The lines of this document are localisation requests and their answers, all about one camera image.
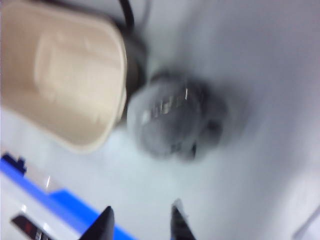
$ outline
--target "small black label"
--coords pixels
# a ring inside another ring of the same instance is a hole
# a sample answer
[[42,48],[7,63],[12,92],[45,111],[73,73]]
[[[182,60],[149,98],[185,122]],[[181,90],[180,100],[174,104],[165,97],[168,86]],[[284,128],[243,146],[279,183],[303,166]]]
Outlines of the small black label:
[[36,226],[24,215],[19,214],[11,220],[19,229],[24,232],[31,240],[53,240],[44,230]]

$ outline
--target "white table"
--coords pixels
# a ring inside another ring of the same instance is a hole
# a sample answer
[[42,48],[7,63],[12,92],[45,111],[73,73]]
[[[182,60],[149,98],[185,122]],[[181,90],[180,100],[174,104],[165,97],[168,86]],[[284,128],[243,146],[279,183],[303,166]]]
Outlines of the white table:
[[124,125],[99,150],[77,155],[3,109],[1,144],[97,210],[112,205],[138,239],[169,239],[176,198],[199,240],[291,239],[320,204],[320,2],[264,2],[151,4],[141,32],[148,71],[184,66],[249,103],[241,133],[196,161],[152,159]]

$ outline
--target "beige plastic container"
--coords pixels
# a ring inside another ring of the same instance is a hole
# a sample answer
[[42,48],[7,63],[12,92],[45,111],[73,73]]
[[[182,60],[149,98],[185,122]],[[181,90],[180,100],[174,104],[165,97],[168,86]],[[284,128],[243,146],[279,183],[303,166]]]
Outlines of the beige plastic container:
[[111,21],[39,2],[2,6],[2,107],[63,146],[85,153],[104,143],[124,110],[126,76]]

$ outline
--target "blue plastic edge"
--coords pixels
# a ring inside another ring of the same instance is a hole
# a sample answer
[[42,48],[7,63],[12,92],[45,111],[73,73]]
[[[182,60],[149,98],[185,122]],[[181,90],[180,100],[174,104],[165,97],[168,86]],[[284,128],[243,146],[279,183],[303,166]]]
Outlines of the blue plastic edge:
[[[75,229],[80,235],[82,235],[99,216],[96,211],[86,206],[65,189],[52,192],[51,194],[45,194],[2,158],[0,160],[0,171],[45,208],[49,209],[66,224]],[[113,239],[134,240],[134,238],[128,236],[118,226],[114,228]]]

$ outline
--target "black cable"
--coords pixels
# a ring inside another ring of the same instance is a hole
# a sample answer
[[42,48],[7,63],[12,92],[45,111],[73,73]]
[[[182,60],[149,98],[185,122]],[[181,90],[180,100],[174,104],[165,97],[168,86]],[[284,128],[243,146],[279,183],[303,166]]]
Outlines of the black cable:
[[135,19],[129,0],[119,0],[119,2],[123,11],[126,27],[129,31],[132,31],[135,27]]

